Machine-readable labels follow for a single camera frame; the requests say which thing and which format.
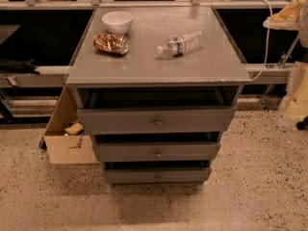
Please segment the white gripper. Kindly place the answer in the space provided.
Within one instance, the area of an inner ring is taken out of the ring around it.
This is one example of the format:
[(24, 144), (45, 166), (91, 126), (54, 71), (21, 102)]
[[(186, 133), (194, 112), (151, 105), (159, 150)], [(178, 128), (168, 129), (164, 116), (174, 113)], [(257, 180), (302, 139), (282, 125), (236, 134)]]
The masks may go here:
[(300, 11), (306, 0), (293, 0), (285, 6), (279, 13), (273, 14), (269, 19), (263, 22), (263, 26), (272, 30), (297, 31), (296, 23)]

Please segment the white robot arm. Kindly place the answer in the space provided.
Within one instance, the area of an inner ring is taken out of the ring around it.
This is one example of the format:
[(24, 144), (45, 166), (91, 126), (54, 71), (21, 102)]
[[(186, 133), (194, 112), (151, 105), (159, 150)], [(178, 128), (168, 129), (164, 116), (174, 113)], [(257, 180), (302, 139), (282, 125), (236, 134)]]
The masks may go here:
[[(293, 0), (279, 13), (268, 17), (263, 26), (274, 30), (298, 31), (300, 45), (308, 48), (308, 0)], [(296, 125), (308, 116), (308, 64), (295, 62), (278, 108), (281, 126)]]

